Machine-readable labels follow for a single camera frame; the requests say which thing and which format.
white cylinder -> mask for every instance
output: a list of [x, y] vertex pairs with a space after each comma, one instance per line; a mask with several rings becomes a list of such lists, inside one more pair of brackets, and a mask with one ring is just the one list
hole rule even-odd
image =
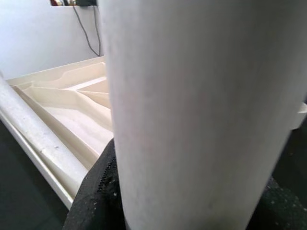
[[243, 230], [307, 89], [307, 2], [104, 0], [131, 230]]

wire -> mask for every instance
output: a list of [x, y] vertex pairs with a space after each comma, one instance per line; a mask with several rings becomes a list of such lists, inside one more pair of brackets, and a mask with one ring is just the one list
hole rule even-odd
[[95, 54], [99, 57], [99, 56], [100, 56], [100, 46], [101, 46], [101, 44], [100, 44], [100, 37], [99, 37], [99, 32], [98, 32], [97, 23], [96, 23], [95, 6], [94, 6], [94, 16], [95, 16], [95, 27], [96, 27], [96, 31], [97, 31], [98, 40], [99, 40], [99, 54], [96, 53], [96, 52], [93, 50], [93, 48], [92, 48], [92, 46], [91, 46], [91, 44], [90, 44], [90, 41], [89, 41], [89, 39], [88, 39], [87, 32], [86, 32], [86, 30], [85, 30], [85, 28], [84, 28], [84, 26], [83, 26], [83, 24], [82, 24], [82, 22], [81, 22], [81, 20], [80, 20], [79, 14], [78, 14], [78, 12], [77, 12], [75, 6], [73, 5], [72, 7], [73, 7], [73, 10], [74, 10], [75, 13], [76, 13], [76, 16], [77, 16], [77, 18], [78, 18], [78, 21], [79, 21], [80, 26], [81, 26], [81, 28], [83, 29], [83, 32], [84, 32], [84, 34], [85, 34], [85, 38], [86, 38], [88, 47], [93, 51], [93, 53], [95, 53]]

cream plastic tray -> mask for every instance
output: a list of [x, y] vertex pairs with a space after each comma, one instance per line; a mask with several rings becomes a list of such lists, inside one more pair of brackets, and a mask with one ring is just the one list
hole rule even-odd
[[[7, 82], [89, 170], [113, 138], [103, 57]], [[65, 202], [68, 208], [73, 196]]]

white wall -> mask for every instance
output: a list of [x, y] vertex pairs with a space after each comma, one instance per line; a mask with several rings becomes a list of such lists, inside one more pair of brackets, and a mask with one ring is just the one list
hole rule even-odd
[[[98, 52], [93, 7], [77, 11]], [[53, 7], [49, 0], [0, 0], [0, 70], [5, 79], [94, 57], [72, 7]]]

black cable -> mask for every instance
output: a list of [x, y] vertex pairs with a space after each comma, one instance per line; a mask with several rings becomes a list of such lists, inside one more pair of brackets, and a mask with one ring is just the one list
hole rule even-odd
[[97, 21], [96, 21], [96, 9], [95, 9], [95, 6], [93, 6], [93, 8], [94, 8], [94, 21], [95, 21], [95, 28], [96, 28], [97, 38], [98, 38], [98, 43], [99, 43], [99, 56], [101, 56], [101, 43], [100, 43], [99, 30], [98, 30], [98, 27], [97, 27]]
[[80, 20], [79, 14], [78, 14], [78, 12], [77, 12], [75, 6], [73, 5], [72, 7], [73, 7], [73, 10], [74, 10], [75, 13], [76, 13], [76, 16], [77, 16], [77, 18], [78, 18], [79, 24], [80, 24], [81, 28], [82, 28], [83, 31], [84, 31], [85, 38], [86, 38], [86, 41], [87, 41], [87, 44], [88, 44], [89, 48], [99, 57], [100, 54], [96, 53], [96, 52], [93, 50], [93, 48], [92, 48], [92, 46], [91, 46], [91, 44], [90, 44], [90, 41], [88, 40], [87, 32], [86, 32], [84, 26], [82, 25], [82, 22], [81, 22], [81, 20]]

